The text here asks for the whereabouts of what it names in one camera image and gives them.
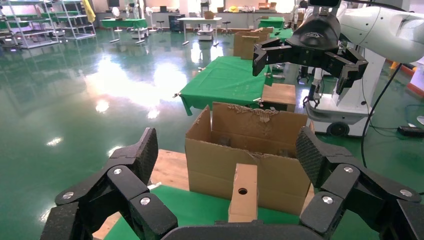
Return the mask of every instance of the small wooden table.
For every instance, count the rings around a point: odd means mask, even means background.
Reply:
[[[264,103],[287,105],[287,112],[295,112],[296,87],[294,85],[273,83],[272,86],[264,85],[262,91]]]
[[[187,159],[184,153],[159,149],[156,164],[150,177],[152,183],[162,182],[163,185],[189,191],[188,175]],[[303,204],[303,209],[313,197],[314,188],[311,185]],[[93,233],[93,237],[103,240],[120,218],[121,214],[119,212],[109,216],[101,228]]]

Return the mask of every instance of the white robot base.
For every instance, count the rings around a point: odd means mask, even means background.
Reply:
[[[199,30],[197,31],[197,36],[199,40],[212,41],[214,39],[214,30]]]
[[[130,34],[132,39],[138,39],[139,38],[139,32],[137,30],[134,30],[133,28],[130,29]],[[147,28],[142,28],[140,30],[140,38],[144,39],[149,36],[149,30]]]
[[[324,94],[317,108],[315,103],[306,103],[308,118],[313,121],[315,131],[332,136],[361,137],[368,118],[364,108],[344,108],[331,101],[330,94]]]

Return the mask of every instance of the black cable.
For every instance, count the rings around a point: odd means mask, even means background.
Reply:
[[[393,9],[393,10],[397,10],[397,11],[402,11],[402,12],[406,12],[405,10],[403,10],[400,7],[397,6],[393,6],[390,4],[386,4],[386,3],[380,3],[380,2],[371,2],[371,1],[362,1],[362,0],[345,0],[346,2],[351,2],[351,3],[357,3],[357,4],[368,4],[368,5],[374,5],[374,6],[379,6],[379,7],[383,7],[383,8],[387,8],[387,9]]]
[[[398,71],[399,71],[399,69],[401,69],[401,67],[402,67],[402,63],[400,63],[399,66],[397,66],[393,75],[390,77],[387,84],[384,86],[383,90],[381,91],[380,95],[377,97],[377,100],[375,101],[374,106],[371,108],[371,111],[368,113],[368,117],[366,118],[365,126],[363,127],[363,131],[362,131],[362,138],[360,140],[360,154],[362,156],[362,163],[363,163],[364,167],[367,167],[367,163],[365,162],[365,155],[364,155],[364,139],[365,139],[365,132],[367,131],[368,123],[370,122],[371,116],[373,115],[374,110],[376,109],[377,105],[379,104],[380,99],[382,98],[383,94],[386,92],[387,88],[389,87],[390,83],[393,81],[393,79],[395,78],[395,75],[398,73]]]
[[[370,114],[370,107],[369,107],[369,105],[368,105],[368,102],[367,102],[367,100],[365,99],[365,92],[364,92],[364,78],[362,78],[361,79],[361,85],[362,85],[362,96],[363,96],[363,101],[365,102],[365,104],[366,104],[366,109],[367,109],[367,112],[368,112],[368,115]],[[395,137],[395,138],[397,138],[397,139],[399,139],[399,140],[405,140],[406,138],[402,138],[402,137],[398,137],[398,136],[396,136],[396,135],[386,135],[386,134],[383,134],[383,133],[381,133],[381,132],[379,132],[378,131],[378,129],[380,129],[380,130],[382,130],[382,131],[384,131],[384,130],[393,130],[393,129],[397,129],[397,128],[392,128],[392,127],[380,127],[380,126],[374,126],[373,125],[373,121],[371,121],[371,119],[369,120],[369,125],[371,126],[371,128],[373,128],[374,130],[375,130],[375,132],[376,133],[378,133],[379,135],[381,135],[381,136],[384,136],[384,137]]]

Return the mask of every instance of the small wooden block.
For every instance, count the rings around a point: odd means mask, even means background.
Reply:
[[[287,105],[287,112],[295,112],[296,87],[294,85],[273,83],[272,86],[264,85],[262,100],[266,103]]]

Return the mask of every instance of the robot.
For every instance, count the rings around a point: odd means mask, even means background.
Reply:
[[[204,18],[204,12],[209,11],[211,0],[200,0],[200,17]],[[214,30],[210,24],[201,24],[200,30],[197,31],[198,39],[204,41],[212,41],[214,38]]]
[[[334,136],[362,136],[385,59],[411,63],[424,56],[424,15],[381,6],[347,8],[347,1],[310,0],[307,17],[282,43],[271,39],[255,46],[253,74],[265,64],[292,63],[315,68],[304,107],[315,130]],[[348,47],[339,53],[340,38]],[[338,77],[332,94],[319,94],[321,71]]]
[[[126,11],[126,17],[129,18],[130,17],[130,9],[132,9],[132,14],[134,15],[134,19],[140,19],[140,12],[141,12],[141,18],[144,19],[145,18],[145,13],[144,13],[144,3],[143,1],[139,1],[139,0],[125,0],[125,11]],[[147,38],[149,36],[149,30],[146,27],[141,28],[138,32],[137,28],[130,28],[129,29],[130,34],[131,34],[131,38],[133,39],[138,39],[139,38],[139,34],[140,34],[140,38],[144,39]]]

